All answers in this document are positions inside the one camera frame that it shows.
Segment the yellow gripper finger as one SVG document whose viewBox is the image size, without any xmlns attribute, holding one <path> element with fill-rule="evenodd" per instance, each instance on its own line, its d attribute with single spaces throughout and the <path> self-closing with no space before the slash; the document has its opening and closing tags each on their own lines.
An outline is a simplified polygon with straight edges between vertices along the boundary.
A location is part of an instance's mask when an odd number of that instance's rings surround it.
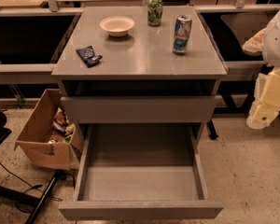
<svg viewBox="0 0 280 224">
<path fill-rule="evenodd" d="M 264 129 L 269 127 L 279 115 L 279 109 L 275 106 L 254 102 L 250 108 L 246 124 L 252 129 Z"/>
</svg>

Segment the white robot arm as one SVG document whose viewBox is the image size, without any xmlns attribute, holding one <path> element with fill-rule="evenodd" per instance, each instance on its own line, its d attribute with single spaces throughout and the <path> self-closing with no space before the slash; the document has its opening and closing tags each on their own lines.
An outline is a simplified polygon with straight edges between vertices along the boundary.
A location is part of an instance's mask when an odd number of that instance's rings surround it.
<svg viewBox="0 0 280 224">
<path fill-rule="evenodd" d="M 255 100 L 246 124 L 253 129 L 268 127 L 280 112 L 280 10 L 268 25 L 248 39 L 244 52 L 261 52 L 264 62 L 273 67 L 267 75 L 259 74 L 256 80 Z"/>
</svg>

